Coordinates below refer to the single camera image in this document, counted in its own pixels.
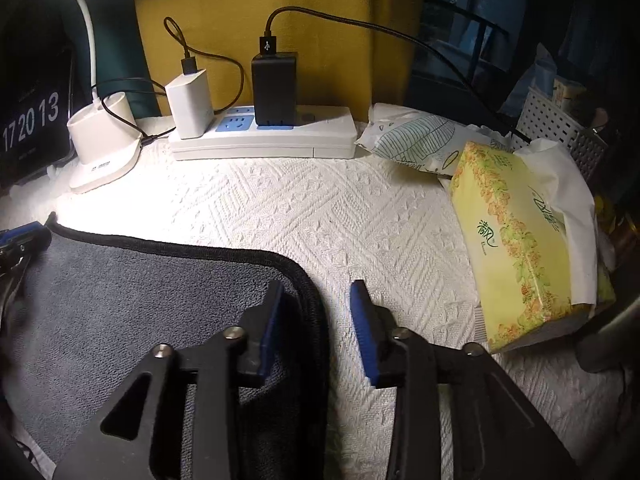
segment perforated basket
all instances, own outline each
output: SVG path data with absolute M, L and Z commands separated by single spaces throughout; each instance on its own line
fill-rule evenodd
M 598 134 L 578 124 L 533 87 L 529 88 L 517 128 L 531 140 L 546 137 L 562 142 L 585 180 L 591 177 L 607 150 L 607 143 Z M 514 136 L 513 145 L 517 150 L 525 143 Z

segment silver screw head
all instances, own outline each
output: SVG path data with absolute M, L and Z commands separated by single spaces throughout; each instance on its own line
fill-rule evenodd
M 244 337 L 244 328 L 241 326 L 230 326 L 225 328 L 222 335 L 225 339 L 240 339 L 241 337 Z
M 471 357 L 478 357 L 478 356 L 484 354 L 484 352 L 485 352 L 485 350 L 482 347 L 482 345 L 480 343 L 476 343 L 475 341 L 471 341 L 469 343 L 466 343 L 462 347 L 462 351 L 465 354 L 470 355 Z
M 399 326 L 391 332 L 391 337 L 393 339 L 407 339 L 411 335 L 411 330 L 405 328 L 404 326 Z
M 162 358 L 169 357 L 174 352 L 174 349 L 171 348 L 170 345 L 160 343 L 159 345 L 154 346 L 152 352 L 154 353 L 154 357 Z

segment power strip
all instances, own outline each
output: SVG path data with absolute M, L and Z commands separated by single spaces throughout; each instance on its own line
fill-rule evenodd
M 299 156 L 353 158 L 356 126 L 346 107 L 299 106 L 297 126 L 258 126 L 253 106 L 230 108 L 195 139 L 176 129 L 169 147 L 177 160 Z

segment desk lamp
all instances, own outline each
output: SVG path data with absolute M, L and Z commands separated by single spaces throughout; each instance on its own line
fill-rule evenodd
M 96 87 L 94 26 L 85 0 L 76 0 L 86 26 L 89 42 L 90 73 L 93 102 L 77 111 L 67 122 L 78 153 L 69 186 L 84 193 L 108 184 L 135 166 L 140 154 L 139 131 L 110 116 L 102 106 Z M 118 92 L 104 101 L 109 110 L 135 124 L 127 96 Z

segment yellow curtain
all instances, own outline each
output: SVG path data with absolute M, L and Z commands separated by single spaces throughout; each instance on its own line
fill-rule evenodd
M 194 48 L 242 63 L 248 81 L 238 104 L 253 101 L 251 60 L 270 12 L 277 7 L 311 7 L 417 34 L 422 0 L 136 0 L 140 35 L 151 77 L 168 83 L 180 73 L 182 49 L 164 30 L 174 18 Z M 298 52 L 298 103 L 348 106 L 357 120 L 367 119 L 372 102 L 400 104 L 408 83 L 414 49 L 402 40 L 297 13 L 273 22 L 278 50 Z M 238 92 L 238 68 L 199 58 L 207 69 L 215 108 Z M 160 100 L 161 109 L 168 105 Z

